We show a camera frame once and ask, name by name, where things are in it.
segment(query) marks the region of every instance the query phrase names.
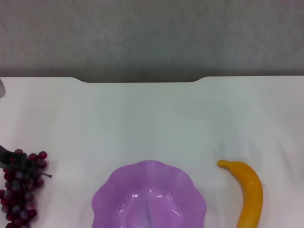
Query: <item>grape bunch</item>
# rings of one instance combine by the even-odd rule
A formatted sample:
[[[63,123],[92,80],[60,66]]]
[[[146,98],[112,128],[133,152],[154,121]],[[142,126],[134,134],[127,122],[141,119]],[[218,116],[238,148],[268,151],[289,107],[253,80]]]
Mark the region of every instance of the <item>grape bunch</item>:
[[[30,228],[30,221],[37,215],[36,201],[33,192],[44,185],[42,176],[52,177],[43,173],[48,164],[47,153],[31,153],[28,159],[36,164],[35,170],[25,173],[22,170],[3,169],[6,190],[0,190],[2,212],[9,221],[5,228]]]

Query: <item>grape stem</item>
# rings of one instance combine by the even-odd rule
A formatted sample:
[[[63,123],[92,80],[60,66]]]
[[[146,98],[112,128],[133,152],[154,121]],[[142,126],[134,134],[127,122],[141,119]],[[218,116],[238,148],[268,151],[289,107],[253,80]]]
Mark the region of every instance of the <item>grape stem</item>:
[[[42,172],[41,175],[47,176],[47,177],[49,177],[49,178],[52,178],[52,177],[53,177],[52,175],[46,174],[46,173],[44,173],[44,172]]]

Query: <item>gray wall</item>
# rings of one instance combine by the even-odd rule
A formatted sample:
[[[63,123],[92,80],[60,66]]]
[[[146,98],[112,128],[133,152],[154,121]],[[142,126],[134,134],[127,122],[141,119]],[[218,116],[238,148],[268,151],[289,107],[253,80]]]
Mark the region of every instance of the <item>gray wall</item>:
[[[302,0],[1,0],[0,76],[304,75]]]

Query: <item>yellow banana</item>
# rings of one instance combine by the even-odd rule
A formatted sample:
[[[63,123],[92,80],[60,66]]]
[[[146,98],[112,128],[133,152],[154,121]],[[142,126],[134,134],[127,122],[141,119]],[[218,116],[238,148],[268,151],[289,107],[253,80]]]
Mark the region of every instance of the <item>yellow banana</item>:
[[[256,172],[241,161],[219,160],[217,165],[227,169],[243,190],[243,209],[237,228],[257,228],[263,206],[263,187]]]

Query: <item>purple bowl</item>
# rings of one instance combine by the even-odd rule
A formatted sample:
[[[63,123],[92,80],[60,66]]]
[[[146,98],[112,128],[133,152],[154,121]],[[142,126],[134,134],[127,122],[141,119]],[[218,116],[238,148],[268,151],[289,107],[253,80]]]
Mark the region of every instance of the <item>purple bowl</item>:
[[[191,178],[159,161],[115,170],[92,208],[92,228],[203,228],[207,211]]]

